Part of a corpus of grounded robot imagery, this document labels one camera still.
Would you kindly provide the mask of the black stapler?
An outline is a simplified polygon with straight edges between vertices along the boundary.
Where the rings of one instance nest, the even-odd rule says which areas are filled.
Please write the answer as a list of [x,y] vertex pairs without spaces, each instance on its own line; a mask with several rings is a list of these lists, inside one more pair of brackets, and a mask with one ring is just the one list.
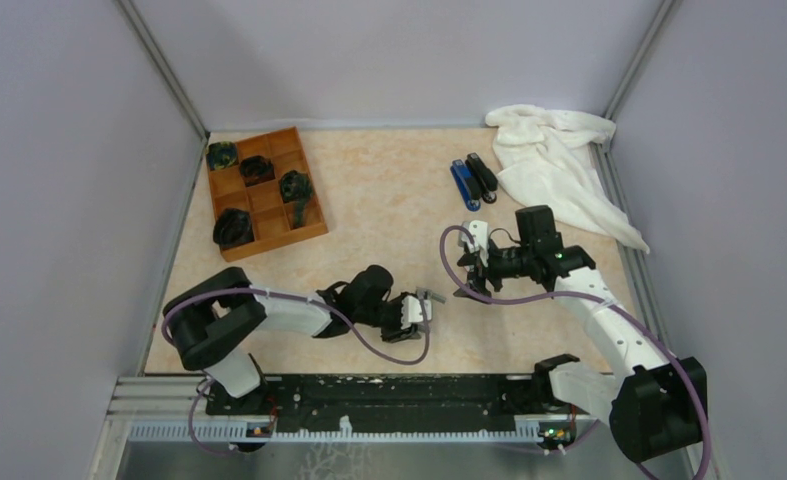
[[465,165],[479,184],[481,200],[487,204],[495,203],[497,200],[496,191],[498,190],[499,184],[493,171],[487,167],[481,157],[476,153],[467,155]]

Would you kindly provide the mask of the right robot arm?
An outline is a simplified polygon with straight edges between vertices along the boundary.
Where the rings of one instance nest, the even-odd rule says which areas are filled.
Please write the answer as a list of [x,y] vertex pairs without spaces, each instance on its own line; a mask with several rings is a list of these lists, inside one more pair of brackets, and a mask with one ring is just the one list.
[[483,221],[448,227],[463,254],[457,295],[498,305],[507,279],[528,278],[543,287],[532,301],[551,298],[570,312],[610,367],[602,374],[564,356],[544,361],[532,398],[545,412],[571,404],[610,429],[623,455],[641,464],[699,444],[711,456],[706,411],[707,375],[693,357],[679,359],[611,294],[595,261],[578,245],[567,246],[552,210],[526,207],[515,213],[519,239],[499,247]]

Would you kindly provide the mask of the dark rolled tie front right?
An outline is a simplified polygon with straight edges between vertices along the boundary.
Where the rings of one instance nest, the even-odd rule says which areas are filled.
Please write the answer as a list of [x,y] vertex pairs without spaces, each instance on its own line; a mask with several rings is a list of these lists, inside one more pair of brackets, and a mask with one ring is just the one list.
[[221,250],[253,242],[255,235],[251,214],[238,208],[225,209],[216,220],[212,240]]

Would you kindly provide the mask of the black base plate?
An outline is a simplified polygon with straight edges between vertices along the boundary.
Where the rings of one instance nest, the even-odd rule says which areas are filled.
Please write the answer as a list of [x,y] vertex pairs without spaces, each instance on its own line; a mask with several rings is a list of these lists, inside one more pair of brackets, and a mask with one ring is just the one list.
[[206,400],[209,416],[262,416],[278,433],[333,432],[342,418],[356,433],[505,433],[519,417],[572,411],[529,374],[280,374],[240,398],[215,384]]

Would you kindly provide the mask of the white towel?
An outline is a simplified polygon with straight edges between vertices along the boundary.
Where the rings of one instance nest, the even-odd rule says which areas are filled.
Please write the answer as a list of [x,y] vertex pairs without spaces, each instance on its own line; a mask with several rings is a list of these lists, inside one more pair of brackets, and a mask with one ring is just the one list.
[[610,237],[648,254],[650,246],[627,214],[606,196],[592,161],[592,144],[604,145],[616,124],[581,111],[531,104],[500,107],[485,115],[495,130],[492,148],[499,161],[496,178],[524,207],[546,205],[555,219]]

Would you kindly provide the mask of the staple strip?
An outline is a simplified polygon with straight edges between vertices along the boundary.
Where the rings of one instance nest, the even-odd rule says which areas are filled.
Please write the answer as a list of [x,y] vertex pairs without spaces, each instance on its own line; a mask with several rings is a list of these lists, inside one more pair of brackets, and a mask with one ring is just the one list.
[[422,301],[430,301],[440,304],[445,304],[447,302],[445,296],[427,288],[418,287],[415,291],[415,294]]

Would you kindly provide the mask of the dark rolled tie middle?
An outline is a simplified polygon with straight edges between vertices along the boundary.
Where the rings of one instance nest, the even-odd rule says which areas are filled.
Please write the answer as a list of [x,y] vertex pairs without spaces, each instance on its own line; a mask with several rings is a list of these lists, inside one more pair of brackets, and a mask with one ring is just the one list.
[[245,187],[256,186],[275,179],[272,161],[262,155],[243,159],[239,164],[239,173]]

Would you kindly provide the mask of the blue stapler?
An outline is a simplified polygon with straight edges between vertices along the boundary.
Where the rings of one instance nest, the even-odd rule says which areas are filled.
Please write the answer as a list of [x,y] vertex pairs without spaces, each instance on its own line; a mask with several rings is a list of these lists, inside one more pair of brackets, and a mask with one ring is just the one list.
[[455,180],[465,207],[476,212],[481,208],[481,186],[468,166],[460,159],[451,163],[450,172]]

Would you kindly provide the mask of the dark rolled tie back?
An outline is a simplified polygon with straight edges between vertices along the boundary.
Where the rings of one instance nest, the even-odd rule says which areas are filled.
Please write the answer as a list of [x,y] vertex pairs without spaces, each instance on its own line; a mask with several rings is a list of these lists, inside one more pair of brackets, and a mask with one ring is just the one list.
[[308,202],[314,193],[310,176],[290,170],[279,180],[279,192],[284,203]]

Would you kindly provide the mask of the dark rolled tie front left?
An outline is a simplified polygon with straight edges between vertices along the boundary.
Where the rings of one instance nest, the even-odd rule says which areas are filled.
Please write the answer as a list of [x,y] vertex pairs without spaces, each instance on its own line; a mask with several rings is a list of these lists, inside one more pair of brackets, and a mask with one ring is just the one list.
[[236,166],[239,161],[238,147],[231,141],[209,144],[206,150],[206,163],[210,171],[224,170]]

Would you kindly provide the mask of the dark rolled tie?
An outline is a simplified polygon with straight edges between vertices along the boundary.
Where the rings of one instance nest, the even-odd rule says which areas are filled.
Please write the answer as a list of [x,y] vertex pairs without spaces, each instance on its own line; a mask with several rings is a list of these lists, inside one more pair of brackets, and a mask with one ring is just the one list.
[[231,141],[209,144],[206,150],[206,163],[210,171],[224,170],[236,166],[239,161],[238,147]]
[[284,203],[308,202],[314,193],[310,176],[290,170],[279,180],[279,192]]
[[255,235],[251,214],[238,208],[225,209],[216,220],[212,240],[221,250],[253,242]]
[[272,161],[262,155],[243,159],[239,164],[239,173],[245,187],[256,186],[275,179]]

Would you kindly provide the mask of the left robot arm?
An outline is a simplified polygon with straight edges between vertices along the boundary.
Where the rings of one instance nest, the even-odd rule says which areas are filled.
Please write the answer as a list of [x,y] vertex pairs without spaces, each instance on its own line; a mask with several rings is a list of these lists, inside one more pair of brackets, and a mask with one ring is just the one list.
[[427,339],[433,305],[444,297],[424,288],[394,296],[393,286],[392,274],[380,265],[308,295],[254,286],[243,269],[229,267],[169,301],[160,331],[185,370],[205,374],[210,414],[254,414],[269,399],[260,366],[242,347],[255,331],[314,339],[353,334],[389,362],[394,357],[370,345],[359,326],[377,329],[385,343]]

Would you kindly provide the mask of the orange wooden divided tray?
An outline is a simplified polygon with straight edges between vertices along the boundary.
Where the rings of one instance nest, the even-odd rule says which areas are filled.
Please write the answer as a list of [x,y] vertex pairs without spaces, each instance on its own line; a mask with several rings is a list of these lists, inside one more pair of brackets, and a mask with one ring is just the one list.
[[[231,141],[238,147],[236,166],[210,171],[206,163],[207,179],[213,206],[214,221],[227,208],[246,210],[251,214],[255,240],[236,248],[221,250],[227,262],[238,261],[287,245],[296,244],[328,232],[316,188],[299,131],[295,127]],[[269,158],[275,179],[252,187],[245,187],[239,173],[240,162],[250,156]],[[279,192],[279,180],[290,170],[310,176],[313,196],[308,202],[284,203]]]

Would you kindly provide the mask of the aluminium frame rail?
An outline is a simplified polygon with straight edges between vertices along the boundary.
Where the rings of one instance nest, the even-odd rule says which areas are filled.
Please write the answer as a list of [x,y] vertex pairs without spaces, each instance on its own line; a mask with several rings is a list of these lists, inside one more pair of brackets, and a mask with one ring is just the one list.
[[279,374],[233,396],[191,375],[122,377],[91,475],[116,474],[128,443],[191,442],[239,455],[278,443],[475,444],[562,457],[598,429],[640,464],[704,441],[706,383],[642,375],[606,403],[603,417],[555,398],[538,374]]

